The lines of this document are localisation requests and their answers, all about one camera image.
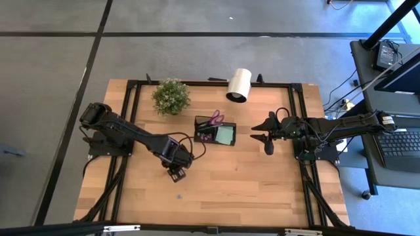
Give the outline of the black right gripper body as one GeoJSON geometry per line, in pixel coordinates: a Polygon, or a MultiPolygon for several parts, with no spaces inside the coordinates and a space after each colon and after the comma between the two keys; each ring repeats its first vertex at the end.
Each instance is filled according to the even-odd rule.
{"type": "Polygon", "coordinates": [[[276,139],[298,139],[301,137],[300,118],[290,116],[276,121],[276,129],[273,132],[273,138],[276,139]]]}

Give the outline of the teal sticky note pad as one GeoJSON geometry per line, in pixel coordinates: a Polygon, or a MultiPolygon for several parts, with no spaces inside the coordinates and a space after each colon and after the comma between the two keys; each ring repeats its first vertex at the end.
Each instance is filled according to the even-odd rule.
{"type": "Polygon", "coordinates": [[[215,136],[215,141],[224,144],[230,145],[234,137],[234,128],[229,126],[220,126],[217,129],[215,136]]]}

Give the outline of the purple handled scissors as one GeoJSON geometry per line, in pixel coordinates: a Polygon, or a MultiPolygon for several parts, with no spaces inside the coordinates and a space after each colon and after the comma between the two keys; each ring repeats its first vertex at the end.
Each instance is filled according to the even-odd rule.
{"type": "Polygon", "coordinates": [[[199,128],[208,128],[208,127],[215,127],[221,125],[224,121],[224,115],[216,109],[213,115],[209,118],[208,121],[204,121],[202,123],[198,123],[199,128]]]}

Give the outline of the black mesh desk organizer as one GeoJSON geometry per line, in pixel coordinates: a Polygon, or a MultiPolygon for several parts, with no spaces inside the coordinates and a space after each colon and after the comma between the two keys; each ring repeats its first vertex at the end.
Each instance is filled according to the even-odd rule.
{"type": "Polygon", "coordinates": [[[217,129],[220,126],[229,126],[234,128],[234,137],[230,145],[225,146],[234,146],[236,143],[236,124],[235,123],[229,123],[229,122],[222,122],[221,125],[215,126],[215,127],[208,127],[208,128],[199,128],[198,123],[202,123],[204,121],[208,121],[210,117],[206,116],[195,116],[194,121],[194,141],[195,142],[203,142],[208,144],[218,144],[218,145],[224,145],[220,144],[215,141],[215,136],[217,133],[217,129]]]}

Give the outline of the artificial plant in black pot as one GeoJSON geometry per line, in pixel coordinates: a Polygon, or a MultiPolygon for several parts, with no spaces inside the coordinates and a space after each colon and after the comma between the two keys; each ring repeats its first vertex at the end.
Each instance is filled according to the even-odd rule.
{"type": "Polygon", "coordinates": [[[152,93],[152,100],[159,115],[178,115],[190,105],[189,86],[179,79],[160,81],[152,93]]]}

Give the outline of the grey desk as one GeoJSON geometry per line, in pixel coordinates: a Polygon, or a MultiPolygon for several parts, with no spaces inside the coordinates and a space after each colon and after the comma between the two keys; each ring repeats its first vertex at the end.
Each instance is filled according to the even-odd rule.
{"type": "MultiPolygon", "coordinates": [[[[352,41],[350,47],[361,84],[377,77],[380,72],[371,67],[375,52],[364,49],[359,41],[352,41]]],[[[363,96],[364,99],[348,115],[385,111],[397,114],[394,120],[399,128],[420,128],[420,96],[377,91],[372,86],[363,91],[363,96]]],[[[364,191],[365,194],[376,195],[377,186],[420,189],[420,173],[388,169],[383,163],[375,138],[366,134],[361,136],[361,140],[367,159],[365,173],[369,189],[364,191]]]]}

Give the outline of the dark laptop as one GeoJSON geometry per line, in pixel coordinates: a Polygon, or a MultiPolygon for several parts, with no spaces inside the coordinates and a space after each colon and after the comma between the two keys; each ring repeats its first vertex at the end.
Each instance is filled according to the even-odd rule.
{"type": "Polygon", "coordinates": [[[387,169],[420,173],[420,128],[399,128],[374,138],[387,169]]]}

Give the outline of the black power adapter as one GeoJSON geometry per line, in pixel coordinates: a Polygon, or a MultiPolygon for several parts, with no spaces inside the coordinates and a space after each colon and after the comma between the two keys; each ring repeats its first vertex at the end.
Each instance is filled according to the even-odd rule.
{"type": "Polygon", "coordinates": [[[385,39],[380,41],[376,48],[376,55],[372,64],[372,68],[378,71],[385,71],[395,62],[397,62],[400,53],[398,52],[399,44],[394,41],[385,39]]]}

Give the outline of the dark monitor panel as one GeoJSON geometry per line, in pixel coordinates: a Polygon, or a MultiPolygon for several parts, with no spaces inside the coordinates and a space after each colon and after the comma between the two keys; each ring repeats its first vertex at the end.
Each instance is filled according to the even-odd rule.
{"type": "Polygon", "coordinates": [[[420,52],[375,85],[374,89],[420,95],[420,52]]]}

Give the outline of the black pole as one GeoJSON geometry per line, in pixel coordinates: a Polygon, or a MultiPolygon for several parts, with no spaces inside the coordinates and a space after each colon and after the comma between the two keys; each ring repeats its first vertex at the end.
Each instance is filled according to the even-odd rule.
{"type": "Polygon", "coordinates": [[[362,43],[366,50],[373,49],[378,42],[395,26],[406,14],[413,10],[420,0],[405,0],[377,29],[362,43]]]}

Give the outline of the black rig beam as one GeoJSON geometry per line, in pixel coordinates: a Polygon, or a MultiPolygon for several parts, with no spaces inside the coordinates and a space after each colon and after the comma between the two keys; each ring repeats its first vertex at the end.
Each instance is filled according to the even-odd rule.
{"type": "Polygon", "coordinates": [[[353,227],[310,226],[301,227],[238,227],[238,226],[181,226],[157,224],[115,224],[111,221],[72,222],[45,226],[26,226],[0,229],[0,236],[86,236],[103,233],[104,226],[140,225],[140,231],[188,231],[218,235],[220,233],[275,233],[282,236],[285,229],[309,229],[321,231],[323,236],[411,236],[378,231],[366,231],[353,227]]]}

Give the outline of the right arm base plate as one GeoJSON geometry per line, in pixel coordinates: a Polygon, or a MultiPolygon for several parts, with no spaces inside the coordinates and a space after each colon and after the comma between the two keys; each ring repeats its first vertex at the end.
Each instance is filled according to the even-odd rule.
{"type": "Polygon", "coordinates": [[[293,141],[295,158],[299,161],[336,161],[339,159],[337,144],[340,142],[321,142],[318,139],[293,141]]]}

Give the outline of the black aluminium table frame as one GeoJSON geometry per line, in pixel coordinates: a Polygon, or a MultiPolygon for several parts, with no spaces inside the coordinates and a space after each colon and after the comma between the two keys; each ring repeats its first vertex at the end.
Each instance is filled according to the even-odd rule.
{"type": "Polygon", "coordinates": [[[292,142],[275,142],[274,154],[267,156],[263,145],[250,137],[251,128],[262,123],[269,111],[321,117],[319,88],[253,85],[246,103],[236,104],[225,96],[226,83],[190,81],[188,86],[190,107],[177,116],[155,113],[151,99],[155,86],[143,81],[110,81],[104,101],[114,111],[127,104],[130,121],[149,132],[174,132],[177,138],[193,133],[195,116],[210,116],[218,109],[237,126],[235,145],[196,144],[198,160],[177,183],[141,144],[135,144],[133,154],[125,159],[99,157],[87,167],[74,218],[88,213],[104,191],[107,176],[126,162],[123,183],[111,194],[102,215],[106,220],[181,226],[307,228],[320,224],[322,213],[303,187],[292,142]]]}

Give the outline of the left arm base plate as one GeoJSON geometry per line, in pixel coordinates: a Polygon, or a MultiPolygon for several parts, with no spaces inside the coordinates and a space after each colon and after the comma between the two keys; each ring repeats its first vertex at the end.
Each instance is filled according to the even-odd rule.
{"type": "Polygon", "coordinates": [[[134,147],[133,139],[117,132],[96,131],[91,138],[84,137],[83,140],[88,143],[92,156],[130,156],[134,147]]]}

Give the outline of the silver frame bracket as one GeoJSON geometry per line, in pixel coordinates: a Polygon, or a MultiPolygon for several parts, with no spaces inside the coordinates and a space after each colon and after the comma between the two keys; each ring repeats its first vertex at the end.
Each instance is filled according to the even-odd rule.
{"type": "Polygon", "coordinates": [[[309,229],[285,229],[282,236],[323,236],[323,233],[309,229]]]}
{"type": "Polygon", "coordinates": [[[115,226],[104,226],[104,233],[113,233],[120,231],[140,231],[140,225],[115,225],[115,226]]]}

